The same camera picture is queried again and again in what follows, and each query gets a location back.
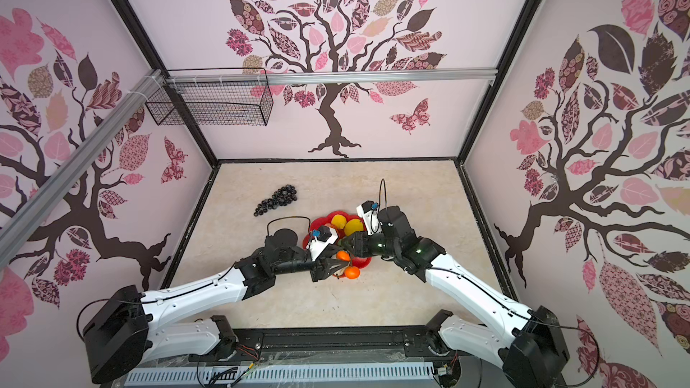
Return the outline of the small yellow fruit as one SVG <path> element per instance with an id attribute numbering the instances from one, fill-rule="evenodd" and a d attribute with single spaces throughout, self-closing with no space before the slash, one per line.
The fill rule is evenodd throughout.
<path id="1" fill-rule="evenodd" d="M 344 215 L 336 214 L 332 217 L 330 224 L 333 225 L 338 230 L 343 230 L 348 223 L 347 217 Z"/>

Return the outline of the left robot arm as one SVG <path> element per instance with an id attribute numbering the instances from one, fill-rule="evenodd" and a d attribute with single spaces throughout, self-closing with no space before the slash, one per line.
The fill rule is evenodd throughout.
<path id="1" fill-rule="evenodd" d="M 221 342 L 221 330 L 212 323 L 205 331 L 183 323 L 183 319 L 212 308 L 248 300 L 276 284 L 278 276 L 307 272 L 314 282 L 326 280 L 346 267 L 337 259 L 338 233 L 322 226 L 310 233 L 306 248 L 287 228 L 267 235 L 264 245 L 216 275 L 179 287 L 140 292 L 135 286 L 119 289 L 102 300 L 101 309 L 86 323 L 81 336 L 88 358 L 91 380 L 105 384 L 123 377 L 149 359 L 159 359 L 174 348 L 171 329 L 179 337 L 208 335 L 208 346 L 190 344 L 189 352 L 204 355 Z"/>

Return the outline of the dark grape bunch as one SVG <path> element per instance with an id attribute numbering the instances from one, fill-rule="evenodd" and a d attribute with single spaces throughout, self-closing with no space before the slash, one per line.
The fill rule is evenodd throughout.
<path id="1" fill-rule="evenodd" d="M 298 190 L 296 189 L 296 187 L 291 184 L 284 185 L 278 188 L 278 190 L 275 190 L 275 192 L 271 194 L 271 197 L 260 201 L 257 204 L 253 212 L 253 215 L 255 217 L 263 216 L 271 210 L 286 207 L 292 204 L 293 202 L 296 202 L 297 200 Z"/>

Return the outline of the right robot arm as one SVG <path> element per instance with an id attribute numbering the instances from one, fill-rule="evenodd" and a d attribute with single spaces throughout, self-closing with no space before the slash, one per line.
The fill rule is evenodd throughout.
<path id="1" fill-rule="evenodd" d="M 568 364 L 564 331 L 544 306 L 532 309 L 503 295 L 464 268 L 442 246 L 419 237 L 397 206 L 368 200 L 357 208 L 364 229 L 350 235 L 350 252 L 380 257 L 454 298 L 479 319 L 448 316 L 435 328 L 442 345 L 497 366 L 515 387 L 559 387 Z"/>

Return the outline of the orange tangerine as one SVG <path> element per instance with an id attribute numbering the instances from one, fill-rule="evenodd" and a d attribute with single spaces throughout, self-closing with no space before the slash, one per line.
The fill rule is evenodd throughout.
<path id="1" fill-rule="evenodd" d="M 342 260 L 343 262 L 351 261 L 350 255 L 346 251 L 338 251 L 336 254 L 336 258 L 338 260 Z"/>
<path id="2" fill-rule="evenodd" d="M 355 280 L 360 276 L 360 269 L 355 266 L 350 266 L 343 271 L 343 275 L 345 278 L 348 278 L 348 280 Z"/>

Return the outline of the red flower-shaped bowl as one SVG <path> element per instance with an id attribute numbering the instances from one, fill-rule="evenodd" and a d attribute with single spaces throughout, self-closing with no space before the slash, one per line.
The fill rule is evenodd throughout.
<path id="1" fill-rule="evenodd" d="M 354 218 L 359 218 L 359 219 L 361 219 L 361 218 L 358 217 L 357 215 L 348 214 L 348 213 L 346 213 L 346 212 L 344 212 L 344 211 L 334 211 L 334 212 L 330 213 L 329 215 L 327 215 L 327 216 L 325 216 L 325 217 L 319 217 L 318 219 L 316 219 L 316 220 L 314 220 L 314 221 L 311 222 L 311 224 L 310 224 L 310 226 L 309 226 L 309 228 L 308 228 L 308 233 L 307 233 L 307 235 L 306 235 L 306 236 L 304 237 L 304 239 L 303 239 L 302 247 L 303 247 L 305 250 L 307 249 L 307 244 L 308 244 L 308 241 L 309 241 L 309 239 L 310 239 L 310 233 L 311 233 L 312 231 L 314 231 L 315 229 L 319 228 L 320 226 L 323 226 L 323 225 L 326 225 L 326 224 L 330 224 L 330 221 L 331 221 L 332 217 L 333 217 L 334 215 L 336 215 L 336 214 L 344 215 L 345 217 L 347 217 L 348 221 L 349 221 L 350 219 L 354 219 Z M 338 235 L 339 235 L 339 238 L 340 238 L 340 239 L 343 238 L 343 237 L 347 237 L 347 236 L 345 235 L 345 233 L 343 232 L 343 230 L 338 230 L 338 229 L 336 229 L 336 230 L 337 230 L 337 232 L 338 232 Z M 361 274 L 361 271 L 362 271 L 363 269 L 365 269 L 366 267 L 368 267 L 368 265 L 369 265 L 370 262 L 371 262 L 371 258 L 363 258 L 363 257 L 355 257 L 355 256 L 350 256 L 350 258 L 351 258 L 350 266 L 358 267 L 358 268 L 360 269 L 360 274 Z M 338 273 L 337 273 L 336 275 L 334 275 L 334 276 L 335 276 L 336 278 L 345 278 L 345 276 L 343 275 L 343 271 L 338 272 Z"/>

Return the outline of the yellow lemon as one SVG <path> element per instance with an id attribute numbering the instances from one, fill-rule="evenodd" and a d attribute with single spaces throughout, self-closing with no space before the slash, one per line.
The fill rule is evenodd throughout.
<path id="1" fill-rule="evenodd" d="M 343 232 L 346 236 L 351 236 L 355 233 L 363 232 L 364 230 L 365 226 L 359 218 L 350 219 L 343 228 Z"/>

